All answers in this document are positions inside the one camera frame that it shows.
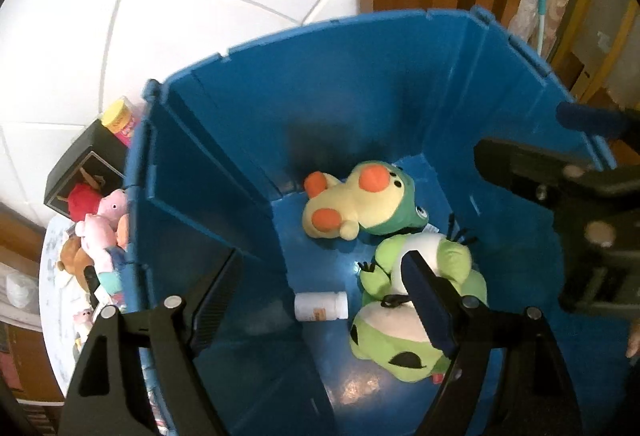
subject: black bracket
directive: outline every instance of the black bracket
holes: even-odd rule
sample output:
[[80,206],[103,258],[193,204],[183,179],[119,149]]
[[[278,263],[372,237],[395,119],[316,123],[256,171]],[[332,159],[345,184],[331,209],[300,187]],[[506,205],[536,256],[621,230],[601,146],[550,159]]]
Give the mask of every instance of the black bracket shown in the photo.
[[71,379],[59,434],[157,435],[140,361],[140,348],[149,348],[178,433],[228,435],[193,358],[213,340],[242,266],[240,254],[229,249],[185,298],[172,295],[152,310],[134,313],[104,307]]
[[595,171],[529,145],[482,139],[480,175],[554,213],[569,312],[640,317],[640,166]]
[[434,347],[452,359],[417,436],[463,436],[476,410],[489,355],[502,348],[500,383],[484,436],[579,436],[580,409],[542,311],[490,310],[460,297],[417,251],[402,258],[402,281]]

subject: white tiled ceiling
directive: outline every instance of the white tiled ceiling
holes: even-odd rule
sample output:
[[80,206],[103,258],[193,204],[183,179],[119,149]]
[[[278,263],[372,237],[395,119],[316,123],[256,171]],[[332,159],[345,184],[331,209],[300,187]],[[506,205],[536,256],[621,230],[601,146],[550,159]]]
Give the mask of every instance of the white tiled ceiling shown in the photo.
[[52,166],[120,95],[140,101],[218,51],[348,16],[358,0],[5,0],[0,7],[0,202],[46,225]]
[[242,0],[122,0],[107,58],[104,104],[123,94],[135,103],[150,73],[163,80],[214,52],[294,25]]

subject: green plush hood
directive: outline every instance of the green plush hood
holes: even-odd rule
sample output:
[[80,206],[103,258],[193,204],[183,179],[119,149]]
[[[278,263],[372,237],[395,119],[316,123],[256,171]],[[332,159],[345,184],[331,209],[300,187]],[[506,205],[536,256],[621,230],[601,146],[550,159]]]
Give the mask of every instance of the green plush hood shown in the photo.
[[[446,372],[450,361],[429,342],[414,342],[380,333],[356,315],[350,328],[351,352],[360,360],[373,360],[403,382],[418,382]],[[409,362],[403,357],[410,356]]]
[[421,229],[429,222],[427,211],[423,210],[425,217],[420,216],[415,206],[415,184],[413,179],[401,171],[398,167],[385,162],[377,162],[383,164],[389,171],[395,172],[404,184],[404,195],[396,212],[384,223],[374,225],[373,227],[364,228],[365,232],[376,236],[392,234],[405,228]]

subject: red plush toy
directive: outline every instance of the red plush toy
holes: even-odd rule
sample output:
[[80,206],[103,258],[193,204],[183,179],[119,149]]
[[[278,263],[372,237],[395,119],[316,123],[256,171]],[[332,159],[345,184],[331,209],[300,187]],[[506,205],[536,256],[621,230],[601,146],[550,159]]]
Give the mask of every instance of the red plush toy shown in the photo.
[[102,195],[87,183],[76,183],[67,198],[72,221],[84,220],[87,214],[98,212]]

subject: blue plastic bin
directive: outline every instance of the blue plastic bin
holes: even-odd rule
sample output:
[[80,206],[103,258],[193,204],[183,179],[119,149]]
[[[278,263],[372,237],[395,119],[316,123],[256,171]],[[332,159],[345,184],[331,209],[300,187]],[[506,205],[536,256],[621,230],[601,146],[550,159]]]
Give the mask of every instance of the blue plastic bin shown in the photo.
[[[556,123],[556,105],[568,98],[548,65],[478,8],[304,26],[213,55],[162,85],[150,81],[126,169],[126,300],[136,309],[185,294],[221,247],[237,247],[244,277],[196,360],[231,434],[412,434],[437,387],[357,360],[350,322],[302,326],[292,307],[294,292],[345,289],[353,318],[356,262],[382,240],[307,238],[304,177],[318,169],[345,177],[366,159],[396,162],[414,177],[431,223],[446,228],[453,210],[479,237],[472,254],[491,306],[545,311],[592,434],[622,397],[626,325],[559,309],[551,213],[484,182],[472,154],[492,135],[611,165],[600,139]],[[499,367],[492,355],[470,434],[486,419]]]

